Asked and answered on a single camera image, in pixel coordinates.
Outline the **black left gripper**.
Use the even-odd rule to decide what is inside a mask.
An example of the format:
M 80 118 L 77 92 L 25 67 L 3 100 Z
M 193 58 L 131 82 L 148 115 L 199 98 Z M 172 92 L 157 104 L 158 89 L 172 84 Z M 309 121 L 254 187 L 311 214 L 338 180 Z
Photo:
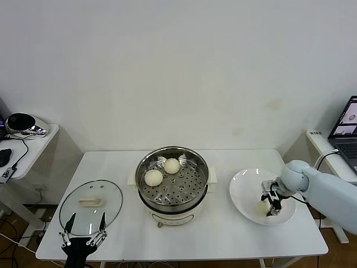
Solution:
M 62 238 L 62 251 L 66 254 L 64 268 L 84 268 L 86 258 L 93 254 L 107 237 L 106 231 L 106 214 L 103 212 L 99 231 L 97 235 L 90 237 L 75 237 L 70 239 L 76 213 L 73 213 L 70 219 L 66 222 L 64 230 L 59 232 Z

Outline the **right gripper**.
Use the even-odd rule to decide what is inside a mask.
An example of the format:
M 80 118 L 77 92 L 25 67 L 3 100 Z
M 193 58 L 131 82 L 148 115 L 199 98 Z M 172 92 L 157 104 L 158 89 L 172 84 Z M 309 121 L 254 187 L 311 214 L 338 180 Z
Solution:
M 267 212 L 266 216 L 277 216 L 279 215 L 282 205 L 280 195 L 278 193 L 278 183 L 275 180 L 265 180 L 261 183 L 262 187 L 262 196 L 260 200 L 269 201 L 270 209 Z

